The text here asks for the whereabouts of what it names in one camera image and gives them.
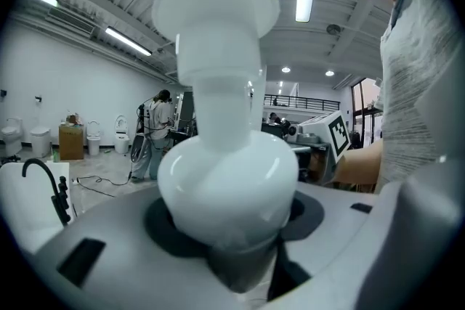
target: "floor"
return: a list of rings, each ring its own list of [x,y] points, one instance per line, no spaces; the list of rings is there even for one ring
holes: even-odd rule
[[[4,145],[0,144],[0,158],[4,157]],[[18,154],[21,161],[24,162],[29,158],[34,158],[32,149],[24,147]],[[51,160],[51,155],[42,158],[44,162]],[[71,191],[71,200],[73,201],[76,215],[79,216],[85,213],[90,208],[103,203],[107,200],[113,199],[112,196],[118,197],[119,195],[129,194],[137,190],[145,189],[147,187],[157,187],[157,182],[148,178],[148,174],[144,181],[132,182],[128,179],[131,170],[131,160],[129,154],[118,154],[115,150],[100,150],[99,155],[90,156],[85,154],[83,160],[64,160],[70,164],[70,178],[76,180],[80,178],[80,183],[72,181],[68,182]],[[95,182],[97,177],[84,179],[88,176],[99,176],[111,180],[115,184],[124,184],[121,186],[112,185],[108,181]],[[95,191],[86,189],[88,187],[98,192],[103,192],[108,195],[100,194]],[[270,286],[272,277],[272,267],[267,271],[262,281],[253,290],[237,294],[240,303],[243,304],[245,310],[254,310],[266,304],[267,291]]]

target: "pants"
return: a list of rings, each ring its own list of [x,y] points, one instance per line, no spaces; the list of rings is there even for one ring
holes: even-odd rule
[[[168,140],[153,139],[150,146],[146,146],[142,158],[134,164],[132,176],[138,179],[143,179],[145,172],[150,164],[149,174],[150,179],[157,179],[158,167],[160,166],[163,148],[167,145]]]

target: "brown box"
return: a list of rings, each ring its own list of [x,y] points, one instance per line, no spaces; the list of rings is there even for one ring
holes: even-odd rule
[[[84,127],[60,126],[60,160],[84,159]]]

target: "railing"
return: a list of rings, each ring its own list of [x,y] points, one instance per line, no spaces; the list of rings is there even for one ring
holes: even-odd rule
[[[326,110],[337,111],[339,110],[340,102],[329,101],[327,99],[306,98],[306,97],[292,97],[281,96],[276,94],[266,94],[264,96],[264,104],[269,106],[281,107],[295,107],[297,109],[308,110]]]

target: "gray shirt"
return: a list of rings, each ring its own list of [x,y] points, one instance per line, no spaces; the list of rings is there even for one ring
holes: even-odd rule
[[[376,192],[438,157],[415,103],[460,44],[461,27],[448,0],[405,0],[395,27],[389,23],[381,37],[383,84],[375,106],[384,111],[384,148]]]

